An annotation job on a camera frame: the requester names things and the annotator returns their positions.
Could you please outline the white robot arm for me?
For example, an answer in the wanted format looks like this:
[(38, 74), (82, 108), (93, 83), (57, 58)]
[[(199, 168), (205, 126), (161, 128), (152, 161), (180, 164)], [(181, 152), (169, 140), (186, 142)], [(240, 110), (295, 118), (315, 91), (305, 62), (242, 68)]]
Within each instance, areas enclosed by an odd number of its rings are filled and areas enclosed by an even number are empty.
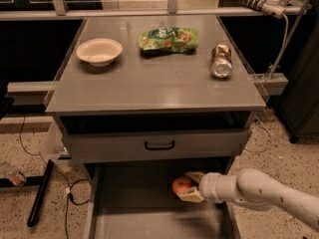
[(187, 172), (173, 181), (172, 190), (187, 202), (231, 202), (258, 211), (277, 206), (319, 231), (318, 197), (288, 187), (254, 168), (243, 169), (237, 175)]

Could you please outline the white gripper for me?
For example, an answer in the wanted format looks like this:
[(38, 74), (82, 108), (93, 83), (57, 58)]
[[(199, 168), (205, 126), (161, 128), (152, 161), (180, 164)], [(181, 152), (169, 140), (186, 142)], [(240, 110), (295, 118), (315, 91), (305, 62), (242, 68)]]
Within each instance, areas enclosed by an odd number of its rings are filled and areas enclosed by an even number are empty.
[(240, 199), (240, 191), (237, 187), (235, 175), (221, 175), (220, 173), (208, 173), (204, 175), (200, 171), (189, 171), (184, 174), (190, 180), (199, 184), (180, 192), (177, 196), (186, 202), (200, 203), (204, 199), (212, 203), (232, 202)]

